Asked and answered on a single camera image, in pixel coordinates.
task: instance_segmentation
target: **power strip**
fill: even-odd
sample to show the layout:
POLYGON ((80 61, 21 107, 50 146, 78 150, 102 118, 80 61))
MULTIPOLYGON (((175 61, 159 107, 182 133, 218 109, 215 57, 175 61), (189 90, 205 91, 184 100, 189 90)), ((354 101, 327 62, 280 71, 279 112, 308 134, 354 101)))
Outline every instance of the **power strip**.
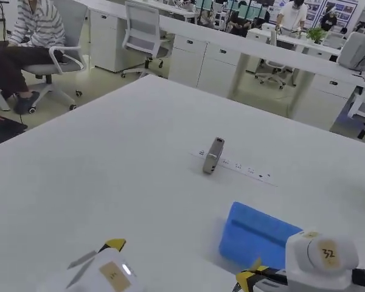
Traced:
MULTIPOLYGON (((207 152, 204 151, 204 150, 193 151, 190 154, 194 155, 196 157, 200 157, 202 159, 205 159, 206 156, 207 156, 207 152)), ((244 166, 239 162, 234 162, 234 161, 228 160, 226 158, 222 158, 222 157, 219 159, 218 165, 222 166, 226 169, 231 169, 235 172, 246 175, 250 178, 254 178, 254 179, 256 179, 258 181, 261 181, 265 184, 269 184, 271 186, 277 187, 277 185, 274 184, 273 177, 270 173, 257 172, 252 167, 244 166)))

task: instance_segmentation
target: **poster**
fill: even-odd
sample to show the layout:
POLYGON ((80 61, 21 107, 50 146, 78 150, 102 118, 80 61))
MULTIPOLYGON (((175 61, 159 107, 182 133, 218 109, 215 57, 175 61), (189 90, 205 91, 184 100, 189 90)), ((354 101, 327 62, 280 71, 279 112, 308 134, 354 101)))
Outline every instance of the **poster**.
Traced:
MULTIPOLYGON (((304 27, 309 29, 313 27, 316 19, 319 17, 321 12, 322 3, 325 0, 305 0, 304 3, 308 6, 307 19, 305 21, 304 27)), ((270 22, 275 23, 277 15, 279 14, 281 8, 288 2, 288 0, 274 0, 273 6, 269 7, 268 11, 270 14, 270 22)))
MULTIPOLYGON (((352 2, 353 0, 326 0, 324 3, 324 7, 328 5, 335 5, 335 14, 337 23, 334 27, 333 31, 339 32, 343 27, 347 27, 347 24, 349 23, 354 10, 357 7, 357 2, 352 2)), ((324 16, 325 10, 322 9, 319 18, 317 19, 317 22, 315 26, 318 26, 321 22, 322 17, 324 16)))
MULTIPOLYGON (((277 15, 287 2, 288 0, 274 0, 273 6, 270 6, 268 9, 271 23, 276 23, 277 15)), ((325 14, 326 6, 333 4, 335 5, 337 17, 337 24, 334 31, 339 32, 342 27, 347 27, 357 7, 358 0, 305 0, 304 3, 308 5, 307 19, 304 26, 306 29, 318 26, 325 14)))

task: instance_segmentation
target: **table surface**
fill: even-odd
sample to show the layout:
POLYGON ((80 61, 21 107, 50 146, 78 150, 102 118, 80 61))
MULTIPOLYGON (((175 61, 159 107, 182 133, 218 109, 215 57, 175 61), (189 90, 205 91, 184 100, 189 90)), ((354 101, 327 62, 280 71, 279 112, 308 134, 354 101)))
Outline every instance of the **table surface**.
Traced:
MULTIPOLYGON (((251 29, 251 30, 249 30, 248 33, 254 33, 254 34, 257 34, 257 35, 262 35, 262 36, 270 38, 270 33, 271 32, 270 32, 270 30, 251 29)), ((286 43, 295 44, 297 46, 307 47, 309 49, 316 49, 316 50, 319 50, 321 52, 327 52, 327 53, 330 53, 330 54, 336 55, 336 56, 338 56, 339 53, 341 52, 341 50, 334 49, 332 47, 322 46, 321 44, 311 44, 306 40, 301 40, 301 39, 298 39, 298 38, 292 38, 288 35, 278 35, 277 39, 279 41, 284 41, 286 43)))
POLYGON ((142 78, 0 145, 0 292, 34 291, 114 237, 149 292, 231 292, 216 265, 234 201, 352 236, 365 267, 365 144, 142 78), (278 186, 222 167, 204 175, 190 152, 216 136, 223 157, 278 186))
MULTIPOLYGON (((91 10, 106 13, 122 19, 126 19, 127 17, 125 6, 122 4, 107 0, 76 1, 80 1, 88 5, 91 10)), ((353 75, 357 74, 357 72, 341 67, 335 62, 323 60, 306 54, 300 54, 281 47, 274 47, 270 44, 263 44, 254 40, 248 40, 230 33, 220 32, 215 29, 209 29, 207 27, 179 21, 162 15, 159 17, 159 25, 162 30, 174 33, 175 35, 181 35, 194 40, 217 44, 223 48, 241 52, 246 55, 271 60, 291 68, 335 78, 337 81, 351 83, 355 86, 365 87, 365 80, 353 75)))
POLYGON ((194 11, 188 11, 186 9, 181 9, 181 8, 178 8, 178 7, 175 7, 172 5, 168 5, 168 4, 159 2, 159 1, 154 1, 154 0, 147 0, 147 1, 131 0, 131 1, 138 2, 138 3, 144 4, 144 5, 148 5, 150 7, 154 7, 157 9, 164 10, 164 11, 172 12, 172 13, 175 13, 178 15, 182 15, 187 18, 193 18, 196 15, 196 12, 194 12, 194 11))

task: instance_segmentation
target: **green plant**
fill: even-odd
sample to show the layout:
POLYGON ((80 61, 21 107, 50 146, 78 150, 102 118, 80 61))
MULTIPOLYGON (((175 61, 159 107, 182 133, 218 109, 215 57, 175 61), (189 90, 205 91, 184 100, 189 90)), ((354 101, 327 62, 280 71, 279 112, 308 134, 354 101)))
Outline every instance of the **green plant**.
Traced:
POLYGON ((314 41, 314 43, 319 43, 325 37, 326 32, 320 27, 314 27, 313 29, 307 30, 307 38, 314 41))

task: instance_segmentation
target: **shoe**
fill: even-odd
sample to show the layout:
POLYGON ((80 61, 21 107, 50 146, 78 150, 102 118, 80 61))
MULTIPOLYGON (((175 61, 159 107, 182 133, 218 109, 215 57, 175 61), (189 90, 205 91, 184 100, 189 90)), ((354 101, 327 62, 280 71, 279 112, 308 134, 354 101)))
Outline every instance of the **shoe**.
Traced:
POLYGON ((15 108, 13 109, 15 113, 17 114, 27 114, 29 112, 29 109, 32 107, 34 102, 36 102, 39 98, 39 92, 33 91, 32 96, 28 99, 22 99, 21 97, 18 97, 18 102, 15 105, 15 108))

